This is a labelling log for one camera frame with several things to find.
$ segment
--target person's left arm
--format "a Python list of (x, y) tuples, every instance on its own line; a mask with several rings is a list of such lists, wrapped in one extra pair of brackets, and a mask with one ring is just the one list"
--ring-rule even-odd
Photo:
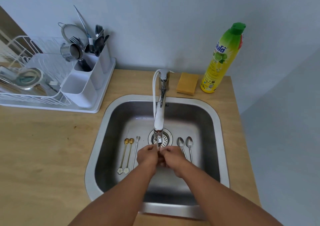
[(156, 172), (156, 145), (138, 151), (138, 166), (121, 182), (99, 196), (71, 221), (69, 226), (131, 226), (141, 207), (151, 178)]

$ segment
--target yellow sponge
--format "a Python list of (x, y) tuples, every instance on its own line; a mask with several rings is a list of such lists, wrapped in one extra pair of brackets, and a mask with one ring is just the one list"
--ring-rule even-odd
[(198, 75), (182, 73), (177, 85), (177, 92), (186, 95), (195, 95)]

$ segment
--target gold spoon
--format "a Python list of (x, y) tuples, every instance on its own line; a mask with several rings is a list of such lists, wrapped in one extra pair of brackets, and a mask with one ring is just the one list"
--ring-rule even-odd
[(129, 150), (129, 156), (128, 156), (127, 167), (123, 170), (123, 172), (124, 172), (125, 174), (128, 174), (128, 173), (129, 173), (129, 168), (128, 168), (128, 165), (129, 165), (129, 158), (130, 158), (131, 147), (132, 147), (132, 144), (134, 143), (134, 139), (133, 139), (133, 138), (130, 138), (130, 139), (129, 139), (129, 143), (130, 143), (130, 150)]
[(122, 161), (121, 161), (121, 165), (120, 165), (120, 168), (117, 170), (118, 174), (122, 174), (123, 172), (123, 169), (122, 169), (122, 163), (123, 163), (123, 159), (125, 158), (125, 152), (126, 152), (126, 148), (127, 148), (127, 144), (129, 143), (129, 138), (126, 138), (124, 140), (124, 144), (125, 144), (125, 147), (124, 147), (124, 151), (123, 151), (123, 155), (122, 155)]

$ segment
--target lime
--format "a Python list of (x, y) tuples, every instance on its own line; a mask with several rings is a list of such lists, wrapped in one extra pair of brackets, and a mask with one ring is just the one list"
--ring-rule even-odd
[(216, 53), (214, 54), (214, 58), (215, 58), (216, 60), (220, 61), (220, 60), (222, 59), (222, 56), (221, 56), (220, 53), (216, 52)]

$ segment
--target chrome faucet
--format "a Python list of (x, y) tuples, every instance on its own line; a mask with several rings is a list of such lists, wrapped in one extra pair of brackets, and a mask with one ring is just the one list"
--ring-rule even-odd
[[(155, 79), (159, 78), (159, 90), (161, 92), (158, 103), (155, 106)], [(166, 106), (166, 92), (169, 90), (169, 78), (170, 71), (168, 69), (159, 69), (154, 74), (153, 80), (153, 94), (154, 94), (154, 138), (156, 139), (158, 146), (162, 144), (163, 124), (165, 121), (165, 106)]]

